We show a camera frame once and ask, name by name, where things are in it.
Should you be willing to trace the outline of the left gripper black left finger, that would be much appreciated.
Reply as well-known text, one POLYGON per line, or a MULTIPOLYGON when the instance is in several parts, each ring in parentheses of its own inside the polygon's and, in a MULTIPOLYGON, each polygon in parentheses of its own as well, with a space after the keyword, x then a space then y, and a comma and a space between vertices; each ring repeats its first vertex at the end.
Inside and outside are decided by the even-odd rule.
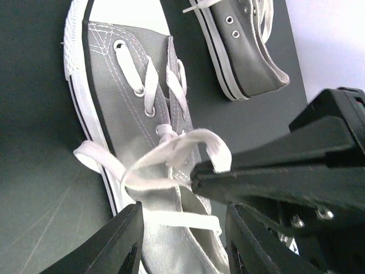
POLYGON ((126 206, 104 227, 43 273, 139 272, 144 238, 140 202, 126 206))

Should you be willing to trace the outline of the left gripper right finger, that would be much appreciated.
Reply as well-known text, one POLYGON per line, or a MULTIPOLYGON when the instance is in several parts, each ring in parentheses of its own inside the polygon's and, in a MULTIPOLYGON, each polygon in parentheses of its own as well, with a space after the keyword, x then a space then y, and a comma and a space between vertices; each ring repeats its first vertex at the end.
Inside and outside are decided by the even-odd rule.
POLYGON ((240 205, 227 205, 225 235, 231 273, 323 273, 285 247, 240 205))

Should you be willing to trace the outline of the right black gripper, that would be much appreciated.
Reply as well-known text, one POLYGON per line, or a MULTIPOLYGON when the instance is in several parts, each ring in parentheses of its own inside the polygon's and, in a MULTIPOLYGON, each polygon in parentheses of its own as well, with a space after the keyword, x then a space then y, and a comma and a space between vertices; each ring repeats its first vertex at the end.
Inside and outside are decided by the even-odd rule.
POLYGON ((364 92, 323 90, 289 134, 234 154, 229 171, 195 166, 193 191, 221 203, 258 199, 257 212, 292 236, 316 268, 364 272, 364 92))

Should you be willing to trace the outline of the grey sneaker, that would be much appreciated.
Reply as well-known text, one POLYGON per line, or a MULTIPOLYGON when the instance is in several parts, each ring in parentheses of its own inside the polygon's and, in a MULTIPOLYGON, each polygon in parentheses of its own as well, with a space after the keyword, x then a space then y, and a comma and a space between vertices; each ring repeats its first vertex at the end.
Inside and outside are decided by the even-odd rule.
POLYGON ((228 99, 248 100, 290 83, 266 48, 273 27, 273 1, 191 1, 183 10, 190 12, 198 19, 228 99))
POLYGON ((74 155, 101 174, 113 213, 141 202, 140 273, 229 273, 219 219, 191 189, 204 144, 229 171, 225 142, 192 125, 185 69, 159 1, 72 1, 64 73, 86 140, 74 155))

